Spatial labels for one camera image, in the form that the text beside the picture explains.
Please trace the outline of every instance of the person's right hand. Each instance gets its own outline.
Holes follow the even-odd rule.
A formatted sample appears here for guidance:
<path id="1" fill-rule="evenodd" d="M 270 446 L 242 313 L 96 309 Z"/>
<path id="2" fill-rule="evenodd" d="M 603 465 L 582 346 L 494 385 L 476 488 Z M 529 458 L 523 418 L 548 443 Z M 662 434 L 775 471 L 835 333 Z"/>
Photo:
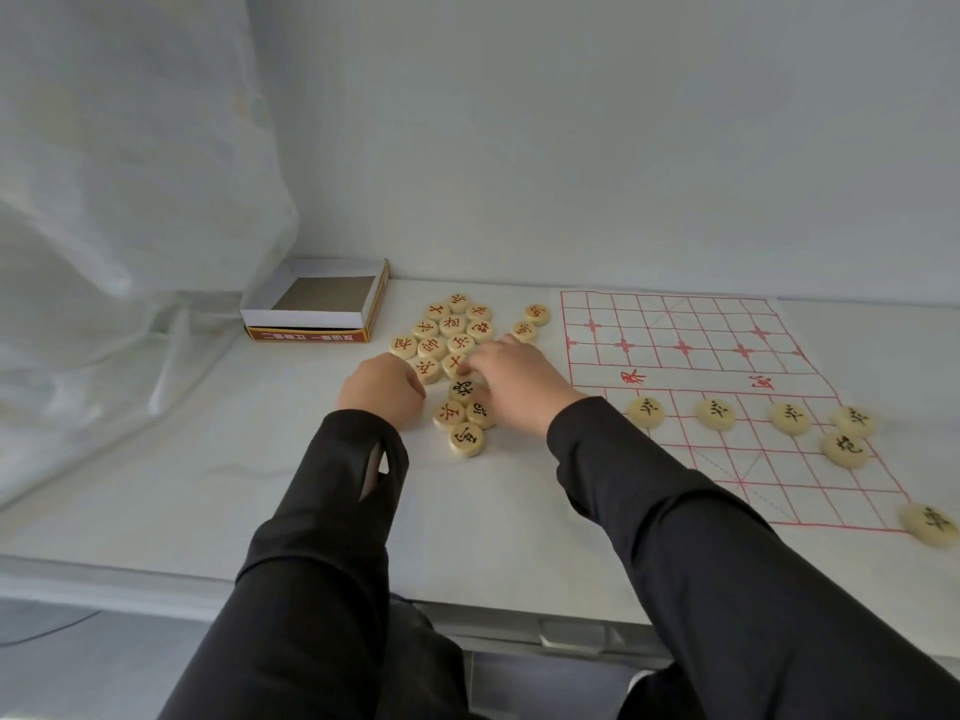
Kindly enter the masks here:
<path id="1" fill-rule="evenodd" d="M 471 370 L 486 379 L 480 389 L 498 423 L 546 437 L 550 423 L 561 410 L 586 399 L 567 383 L 536 346 L 511 335 L 482 343 L 460 364 L 458 374 Z"/>

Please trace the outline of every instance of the black sleeve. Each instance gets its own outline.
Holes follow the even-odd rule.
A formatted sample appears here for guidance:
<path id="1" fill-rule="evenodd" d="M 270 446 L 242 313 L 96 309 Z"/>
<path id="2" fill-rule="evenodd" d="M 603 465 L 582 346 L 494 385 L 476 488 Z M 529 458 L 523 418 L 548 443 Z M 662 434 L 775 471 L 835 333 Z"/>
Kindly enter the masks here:
<path id="1" fill-rule="evenodd" d="M 954 717 L 960 682 L 601 397 L 547 443 L 708 717 Z"/>
<path id="2" fill-rule="evenodd" d="M 378 446 L 390 471 L 360 500 Z M 160 720 L 373 717 L 386 542 L 407 465 L 380 417 L 340 410 L 323 421 Z"/>

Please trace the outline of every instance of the cardboard box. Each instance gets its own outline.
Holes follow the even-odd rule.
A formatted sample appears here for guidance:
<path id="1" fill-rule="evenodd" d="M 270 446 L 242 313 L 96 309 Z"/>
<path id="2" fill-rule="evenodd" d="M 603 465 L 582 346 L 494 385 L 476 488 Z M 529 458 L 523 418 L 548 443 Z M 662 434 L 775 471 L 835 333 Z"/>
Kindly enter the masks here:
<path id="1" fill-rule="evenodd" d="M 241 301 L 246 333 L 274 343 L 366 343 L 389 279 L 386 260 L 287 260 Z"/>

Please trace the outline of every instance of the white table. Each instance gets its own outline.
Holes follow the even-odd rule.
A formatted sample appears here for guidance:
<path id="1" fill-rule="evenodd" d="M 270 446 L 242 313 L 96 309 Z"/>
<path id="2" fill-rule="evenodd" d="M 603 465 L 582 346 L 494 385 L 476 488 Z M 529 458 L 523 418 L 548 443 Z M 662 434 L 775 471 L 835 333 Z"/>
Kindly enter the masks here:
<path id="1" fill-rule="evenodd" d="M 0 510 L 0 596 L 214 617 L 340 383 L 427 302 L 455 290 L 488 304 L 500 331 L 528 303 L 556 297 L 545 288 L 391 281 L 373 343 L 237 340 L 160 423 Z M 827 375 L 894 419 L 887 442 L 917 472 L 918 497 L 960 516 L 952 370 L 960 311 L 785 308 Z M 542 329 L 540 344 L 566 365 L 558 322 Z M 427 410 L 446 389 L 428 387 Z M 502 429 L 490 436 L 483 455 L 458 460 L 428 413 L 404 435 L 411 470 L 390 535 L 393 590 L 448 605 L 648 623 L 606 536 L 570 510 L 546 446 Z M 778 532 L 925 652 L 960 658 L 960 554 L 897 533 Z"/>

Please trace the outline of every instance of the black pants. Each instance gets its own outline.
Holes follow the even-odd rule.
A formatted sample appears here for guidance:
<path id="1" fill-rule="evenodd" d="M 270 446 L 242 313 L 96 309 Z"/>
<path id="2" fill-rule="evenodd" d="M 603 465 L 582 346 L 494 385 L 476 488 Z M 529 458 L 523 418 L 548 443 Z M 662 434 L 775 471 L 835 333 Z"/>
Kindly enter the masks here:
<path id="1" fill-rule="evenodd" d="M 643 677 L 617 715 L 618 720 L 704 717 L 693 687 L 677 664 Z M 434 630 L 413 604 L 391 597 L 376 720 L 410 718 L 482 720 L 468 709 L 463 651 Z"/>

